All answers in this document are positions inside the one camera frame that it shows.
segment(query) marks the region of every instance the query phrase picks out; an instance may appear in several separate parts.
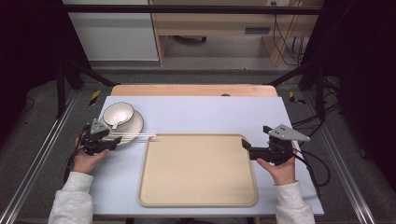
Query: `gray floor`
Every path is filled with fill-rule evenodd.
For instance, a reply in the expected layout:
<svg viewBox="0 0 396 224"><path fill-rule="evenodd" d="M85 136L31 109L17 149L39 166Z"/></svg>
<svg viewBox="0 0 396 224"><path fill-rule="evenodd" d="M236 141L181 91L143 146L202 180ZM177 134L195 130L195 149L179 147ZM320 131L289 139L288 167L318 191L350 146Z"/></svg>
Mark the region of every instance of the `gray floor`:
<svg viewBox="0 0 396 224"><path fill-rule="evenodd" d="M262 84L286 74L292 68L288 65L273 67L265 51L257 50L263 47L259 37L209 37L206 43L172 38L169 45L172 47L168 48L163 67L143 63L136 63L134 66L130 63L121 63L113 67L100 64L96 67L97 72L121 83ZM74 136L78 135L79 129L86 122L92 120L92 116L99 114L106 96L111 91L110 88L88 77L84 79L87 84L78 93L68 121L63 126L47 161L21 207L17 219L19 223L37 222L48 218L55 191L63 185L64 159L72 150ZM277 88L278 94L284 98L291 122L313 115L308 104L301 105L289 100L290 91L294 92L297 99L308 100L306 97L313 95L312 91L299 92L294 85L297 81L298 78L291 79ZM55 82L51 81L29 92L28 97L34 99L35 104L20 115L15 126L10 128L9 138L2 145L0 150L0 209L2 210L6 208L17 191L55 122L57 112L55 88ZM96 90L102 91L97 103L88 105L92 93ZM328 105L337 102L333 95L326 100L329 102ZM26 108L29 108L31 104L32 100L27 100ZM332 134L332 140L337 145L343 160L346 161L347 168L352 173L376 223L396 223L395 192L381 175L375 163L361 158L359 146L345 118L338 113L339 109L327 116L325 127L321 129L326 128ZM306 127L314 125L315 122L312 122ZM312 128L301 130L301 132L309 134ZM331 182L320 188L325 215L316 217L317 223L361 223L341 181L342 178L337 173L329 149L323 141L322 133L315 133L312 141L304 144L302 149L322 158L332 171ZM315 160L310 159L310 161L312 161L318 182L322 182L326 177L324 168ZM274 221L273 217L262 218L262 223Z"/></svg>

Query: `white saucer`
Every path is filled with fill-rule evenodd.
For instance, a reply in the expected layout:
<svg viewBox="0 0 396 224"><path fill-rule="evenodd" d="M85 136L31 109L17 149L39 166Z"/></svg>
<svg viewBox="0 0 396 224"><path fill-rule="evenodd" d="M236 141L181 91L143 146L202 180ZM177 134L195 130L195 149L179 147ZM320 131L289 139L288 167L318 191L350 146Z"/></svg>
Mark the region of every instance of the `white saucer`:
<svg viewBox="0 0 396 224"><path fill-rule="evenodd" d="M105 124L108 129L110 129L110 133L107 136L103 137L104 141L112 141L115 138L122 136L118 146L123 146L132 142L136 137L129 137L128 134L141 133L144 124L143 117L137 110L134 111L134 115L132 116L131 126L125 130L112 130L111 127L104 122L103 118L101 118L99 121Z"/></svg>

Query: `white cup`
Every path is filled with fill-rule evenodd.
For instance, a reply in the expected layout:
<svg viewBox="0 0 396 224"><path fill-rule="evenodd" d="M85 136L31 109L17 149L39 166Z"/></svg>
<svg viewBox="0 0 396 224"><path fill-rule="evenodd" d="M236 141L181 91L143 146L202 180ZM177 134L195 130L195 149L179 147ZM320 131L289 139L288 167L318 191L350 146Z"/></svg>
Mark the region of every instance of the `white cup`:
<svg viewBox="0 0 396 224"><path fill-rule="evenodd" d="M112 130L125 130L132 124L134 107L128 103L120 102L109 106L103 114L103 121Z"/></svg>

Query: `floor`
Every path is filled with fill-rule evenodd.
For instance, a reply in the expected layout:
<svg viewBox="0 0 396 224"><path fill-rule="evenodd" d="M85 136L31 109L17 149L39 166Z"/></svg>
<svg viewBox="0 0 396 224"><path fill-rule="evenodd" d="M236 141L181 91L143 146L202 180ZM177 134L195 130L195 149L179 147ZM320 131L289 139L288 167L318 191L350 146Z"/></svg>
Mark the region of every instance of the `floor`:
<svg viewBox="0 0 396 224"><path fill-rule="evenodd" d="M173 37L169 40L165 63L162 67L153 63L97 63L95 70L104 77L121 83L246 83L263 84L286 74L294 65L272 66L263 43L257 36L249 38L209 36L205 43L195 39ZM288 63L293 60L285 56ZM69 147L73 145L70 134L78 127L92 119L92 113L101 110L101 105L111 89L98 84L89 77L82 91L78 92L77 102L67 122L62 127L52 150L46 154L46 162L39 167L39 173L33 180L28 193L20 194L24 204L15 207L18 211L15 223L45 223L53 201L54 192L63 185L64 159L69 155ZM309 102L312 91L299 91L296 88L299 78L288 80L276 89L284 99L285 107L291 122L297 122L314 115ZM101 96L97 104L88 106L92 93L100 88ZM337 103L331 91L326 100L327 106ZM34 88L28 94L26 108L21 113L16 125L10 129L10 137L0 150L0 209L5 211L9 202L18 192L21 183L25 183L25 174L31 172L31 165L36 161L47 134L56 122L56 88L53 81ZM312 136L312 142L305 144L303 149L316 154L329 166L332 179L328 185L320 188L321 201L325 215L316 217L317 223L396 223L394 209L396 207L395 192L389 187L374 162L360 157L359 146L353 133L342 116L342 108L335 107L329 111L326 122ZM299 128L302 133L310 134L318 126L313 119ZM346 162L345 167L352 182L348 182L340 172L340 164L334 161L337 155ZM315 167L318 181L326 179L327 173L323 165L311 160ZM362 200L354 199L361 195ZM360 216L359 209L367 207L370 216ZM99 223L122 222L121 219L96 217ZM262 223L274 223L273 217L263 217Z"/></svg>

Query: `cabinet door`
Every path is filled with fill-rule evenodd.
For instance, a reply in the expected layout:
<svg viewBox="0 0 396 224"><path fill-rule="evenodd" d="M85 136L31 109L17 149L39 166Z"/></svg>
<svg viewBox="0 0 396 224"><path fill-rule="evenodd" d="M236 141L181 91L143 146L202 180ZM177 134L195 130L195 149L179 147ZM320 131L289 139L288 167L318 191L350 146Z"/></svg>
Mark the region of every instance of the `cabinet door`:
<svg viewBox="0 0 396 224"><path fill-rule="evenodd" d="M64 4L147 5L145 0L64 0ZM69 13L90 61L158 61L149 13Z"/></svg>

